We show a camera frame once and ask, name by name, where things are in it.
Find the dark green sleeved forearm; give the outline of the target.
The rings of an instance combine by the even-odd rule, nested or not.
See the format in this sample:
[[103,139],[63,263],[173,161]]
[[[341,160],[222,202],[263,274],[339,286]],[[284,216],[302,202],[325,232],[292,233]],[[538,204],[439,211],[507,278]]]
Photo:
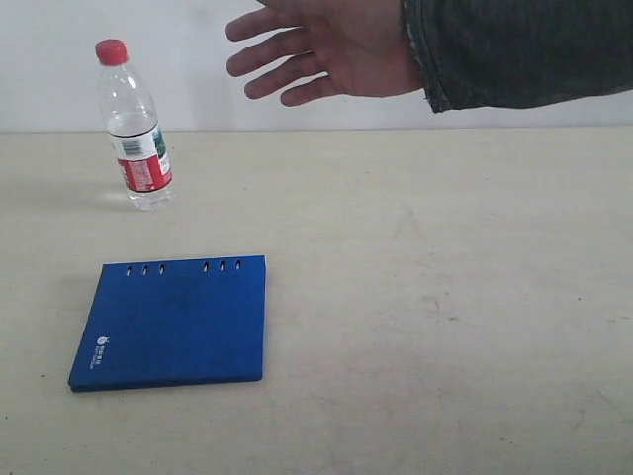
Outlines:
[[435,113],[532,109],[632,88],[632,3],[405,1]]

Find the person's open hand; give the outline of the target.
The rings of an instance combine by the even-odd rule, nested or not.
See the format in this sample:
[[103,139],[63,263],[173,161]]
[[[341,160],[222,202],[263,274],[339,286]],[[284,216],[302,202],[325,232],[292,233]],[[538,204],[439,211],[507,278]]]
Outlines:
[[232,77],[255,76],[244,87],[252,100],[277,93],[284,106],[299,107],[423,86],[400,1],[264,1],[228,23],[225,35],[234,43],[264,38],[226,62]]

